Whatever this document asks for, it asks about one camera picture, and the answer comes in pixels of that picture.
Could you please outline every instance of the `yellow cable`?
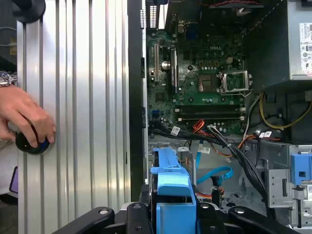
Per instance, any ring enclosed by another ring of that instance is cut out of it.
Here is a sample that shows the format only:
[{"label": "yellow cable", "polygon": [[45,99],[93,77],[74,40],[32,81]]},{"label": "yellow cable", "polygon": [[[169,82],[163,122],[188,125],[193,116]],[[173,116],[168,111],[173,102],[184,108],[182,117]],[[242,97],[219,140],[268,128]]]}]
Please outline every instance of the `yellow cable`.
[{"label": "yellow cable", "polygon": [[285,126],[275,126],[275,125],[272,125],[272,124],[268,123],[268,122],[266,121],[265,117],[264,117],[264,113],[263,113],[263,99],[264,99],[264,93],[262,93],[262,94],[261,94],[261,97],[260,97],[260,103],[259,103],[260,115],[261,115],[263,121],[264,121],[269,127],[274,128],[274,129],[281,129],[281,130],[283,130],[283,129],[285,129],[285,128],[289,128],[289,127],[295,125],[297,122],[299,122],[300,120],[302,120],[303,117],[304,117],[305,115],[307,115],[307,113],[308,113],[308,112],[311,110],[311,108],[312,108],[312,101],[311,101],[311,102],[310,102],[310,106],[309,106],[309,108],[307,109],[307,111],[306,111],[302,116],[300,116],[298,119],[294,120],[292,123],[287,124],[287,125],[285,125]]}]

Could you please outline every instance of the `pcie slot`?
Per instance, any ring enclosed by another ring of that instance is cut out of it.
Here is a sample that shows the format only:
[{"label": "pcie slot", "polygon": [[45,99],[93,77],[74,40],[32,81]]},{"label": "pcie slot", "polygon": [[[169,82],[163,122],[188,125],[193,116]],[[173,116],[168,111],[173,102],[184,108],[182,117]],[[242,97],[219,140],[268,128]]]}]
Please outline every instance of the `pcie slot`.
[{"label": "pcie slot", "polygon": [[155,81],[159,81],[159,44],[154,44]]}]

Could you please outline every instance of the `barcode label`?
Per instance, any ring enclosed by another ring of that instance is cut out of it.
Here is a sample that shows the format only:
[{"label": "barcode label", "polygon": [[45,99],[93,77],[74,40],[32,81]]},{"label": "barcode label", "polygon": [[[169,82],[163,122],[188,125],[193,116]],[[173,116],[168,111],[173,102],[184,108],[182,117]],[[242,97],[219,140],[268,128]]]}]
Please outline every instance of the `barcode label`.
[{"label": "barcode label", "polygon": [[312,201],[312,185],[308,185],[307,189],[308,189],[308,201]]},{"label": "barcode label", "polygon": [[179,128],[179,127],[174,126],[174,127],[172,128],[172,130],[171,130],[171,133],[170,133],[170,134],[176,137],[176,136],[179,134],[179,132],[180,132],[180,128]]},{"label": "barcode label", "polygon": [[270,137],[272,132],[265,132],[264,137]]},{"label": "barcode label", "polygon": [[208,147],[199,147],[198,152],[204,153],[204,154],[210,154],[210,148]]},{"label": "barcode label", "polygon": [[312,23],[300,23],[301,70],[310,75],[312,71]]}]

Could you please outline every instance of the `hand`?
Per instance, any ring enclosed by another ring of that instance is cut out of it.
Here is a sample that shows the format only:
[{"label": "hand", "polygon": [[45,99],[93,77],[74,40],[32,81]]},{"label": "hand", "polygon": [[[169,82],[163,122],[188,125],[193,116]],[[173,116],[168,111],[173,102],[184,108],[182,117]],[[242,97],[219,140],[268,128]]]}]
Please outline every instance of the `hand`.
[{"label": "hand", "polygon": [[34,148],[38,144],[31,124],[38,134],[39,142],[44,142],[45,137],[50,143],[54,142],[56,128],[52,118],[25,91],[14,85],[0,88],[0,138],[14,141],[15,135],[9,131],[8,121],[24,133]]}]

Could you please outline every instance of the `round black knob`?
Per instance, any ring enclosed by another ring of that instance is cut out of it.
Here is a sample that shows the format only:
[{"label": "round black knob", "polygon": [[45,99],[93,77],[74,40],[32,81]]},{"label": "round black knob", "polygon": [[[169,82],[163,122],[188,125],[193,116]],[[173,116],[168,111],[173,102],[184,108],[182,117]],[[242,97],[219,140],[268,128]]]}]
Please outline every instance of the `round black knob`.
[{"label": "round black knob", "polygon": [[38,142],[38,135],[37,132],[35,130],[35,128],[32,126],[35,134],[36,134],[36,138],[37,138],[37,144],[38,147],[37,148],[33,148],[27,138],[25,137],[24,133],[20,132],[17,134],[16,139],[15,139],[15,144],[17,146],[17,148],[23,152],[32,154],[32,155],[41,155],[43,152],[45,152],[50,145],[50,142],[48,141],[48,138],[45,138],[43,143]]}]

